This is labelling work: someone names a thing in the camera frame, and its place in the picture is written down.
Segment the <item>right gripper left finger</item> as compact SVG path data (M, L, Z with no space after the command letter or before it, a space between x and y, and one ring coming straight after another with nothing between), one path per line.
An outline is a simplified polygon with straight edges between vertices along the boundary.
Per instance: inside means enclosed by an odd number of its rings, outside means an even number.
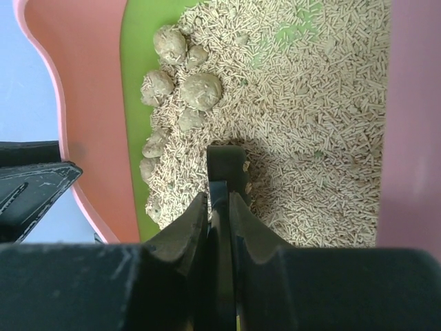
M145 243L156 330L193 327L207 240L207 195L198 193L175 221Z

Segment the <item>pink litter box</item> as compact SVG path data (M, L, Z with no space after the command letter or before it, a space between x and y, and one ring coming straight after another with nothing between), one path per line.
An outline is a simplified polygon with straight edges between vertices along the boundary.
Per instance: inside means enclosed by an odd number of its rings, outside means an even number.
M104 241L146 240L137 172L149 129L136 84L156 56L147 38L188 1L14 1L17 23L50 74L59 149L83 170L73 185ZM392 3L378 244L440 255L440 2Z

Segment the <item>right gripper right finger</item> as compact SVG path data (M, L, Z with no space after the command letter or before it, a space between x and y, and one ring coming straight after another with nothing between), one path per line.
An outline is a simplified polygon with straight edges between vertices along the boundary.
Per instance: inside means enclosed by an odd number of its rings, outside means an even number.
M295 330L284 253L291 245L270 230L238 193L229 196L229 221L242 330Z

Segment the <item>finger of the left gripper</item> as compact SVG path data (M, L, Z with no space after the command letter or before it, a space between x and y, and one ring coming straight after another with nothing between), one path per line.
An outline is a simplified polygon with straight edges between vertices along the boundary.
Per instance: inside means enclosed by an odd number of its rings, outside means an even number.
M22 241L83 174L58 141L1 142L1 240Z

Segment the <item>black litter scoop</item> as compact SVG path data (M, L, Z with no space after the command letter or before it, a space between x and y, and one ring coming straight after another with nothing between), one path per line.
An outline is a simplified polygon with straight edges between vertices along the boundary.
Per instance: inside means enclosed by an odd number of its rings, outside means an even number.
M240 146L210 145L207 147L207 177L210 204L205 260L203 330L235 330L237 285L240 258L237 247L237 225L232 221L232 197L245 203L249 197L245 187L249 175L243 170L247 155Z

